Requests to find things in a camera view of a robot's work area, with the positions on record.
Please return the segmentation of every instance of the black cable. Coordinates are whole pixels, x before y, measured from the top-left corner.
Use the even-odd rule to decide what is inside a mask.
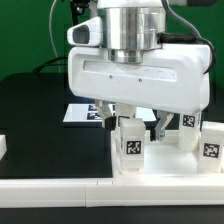
[[[32,73],[33,74],[37,74],[39,73],[43,68],[45,68],[46,66],[56,66],[52,63],[54,62],[58,62],[58,61],[61,61],[61,60],[67,60],[68,59],[68,56],[61,56],[61,57],[58,57],[58,58],[54,58],[52,60],[49,60],[47,62],[45,62],[44,64],[38,66],[37,68],[35,68]]]
[[[79,24],[79,21],[78,21],[78,14],[76,12],[76,7],[74,5],[74,1],[73,0],[70,0],[70,8],[71,8],[71,12],[72,12],[72,23],[73,23],[73,26],[76,26]]]
[[[199,43],[208,45],[210,50],[211,50],[211,53],[212,53],[212,61],[209,65],[209,67],[207,68],[207,70],[204,72],[204,74],[206,74],[209,71],[211,71],[211,69],[214,67],[214,65],[216,63],[216,51],[215,51],[215,48],[214,48],[213,44],[209,40],[207,40],[205,38],[197,38],[197,41]]]
[[[211,63],[208,67],[208,69],[204,72],[204,74],[208,73],[215,65],[216,62],[216,53],[215,53],[215,48],[212,45],[212,43],[208,40],[206,40],[205,38],[202,38],[199,31],[188,21],[186,21],[184,18],[182,18],[181,16],[179,16],[178,14],[176,14],[169,6],[167,0],[161,0],[162,1],[162,5],[166,11],[167,14],[169,14],[173,19],[175,19],[176,21],[180,22],[183,26],[185,26],[186,28],[188,28],[194,35],[195,37],[195,41],[193,42],[197,42],[199,44],[206,44],[209,46],[210,50],[211,50],[211,54],[212,54],[212,60]]]
[[[50,67],[50,66],[65,66],[68,64],[45,64],[42,66],[39,66],[38,68],[36,68],[35,70],[33,70],[33,74],[39,74],[41,70],[43,70],[45,67]]]

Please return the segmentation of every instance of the white block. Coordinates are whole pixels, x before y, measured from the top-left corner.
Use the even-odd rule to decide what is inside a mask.
[[[224,124],[204,122],[202,126],[198,172],[220,173],[223,162]]]
[[[196,151],[200,134],[201,113],[196,115],[180,115],[179,149]]]
[[[122,171],[144,167],[145,130],[142,119],[121,120],[121,141],[118,151]]]

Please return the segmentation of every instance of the white cube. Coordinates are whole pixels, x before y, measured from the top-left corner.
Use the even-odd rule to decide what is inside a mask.
[[[142,119],[121,119],[121,169],[144,167],[145,130]]]
[[[220,173],[223,161],[224,124],[203,122],[198,172]]]

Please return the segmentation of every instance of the white object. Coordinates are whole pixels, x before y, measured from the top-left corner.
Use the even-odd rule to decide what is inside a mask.
[[[195,151],[199,146],[201,113],[196,115],[180,115],[179,149]]]
[[[198,172],[220,173],[223,162],[224,124],[203,122]]]
[[[146,141],[144,173],[126,175],[114,134],[113,178],[0,180],[0,207],[224,204],[224,174],[197,174],[197,152],[178,150],[177,131],[167,131],[165,142]]]
[[[161,0],[98,0],[99,9],[129,7],[162,7]]]
[[[164,44],[144,52],[139,65],[107,57],[100,48],[70,51],[69,85],[76,96],[189,115],[208,105],[209,77],[203,75],[210,63],[208,46]]]
[[[5,135],[0,135],[0,160],[7,151]]]
[[[142,119],[121,119],[121,141],[117,143],[121,171],[144,167],[145,124]]]
[[[89,29],[89,42],[87,44],[76,43],[73,38],[73,32],[75,29],[87,26]],[[100,17],[94,17],[87,22],[81,23],[77,26],[70,28],[67,32],[68,42],[75,46],[99,46],[102,42],[102,21]]]

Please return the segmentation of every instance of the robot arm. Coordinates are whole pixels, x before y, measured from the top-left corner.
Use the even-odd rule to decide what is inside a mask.
[[[194,115],[208,105],[211,64],[209,46],[158,40],[158,34],[166,31],[164,2],[99,0],[98,17],[68,31],[69,43],[77,46],[69,54],[73,93],[99,102],[162,111],[162,121],[155,128],[157,140],[172,113]],[[178,2],[188,6],[211,3]],[[200,35],[193,37],[196,41]]]

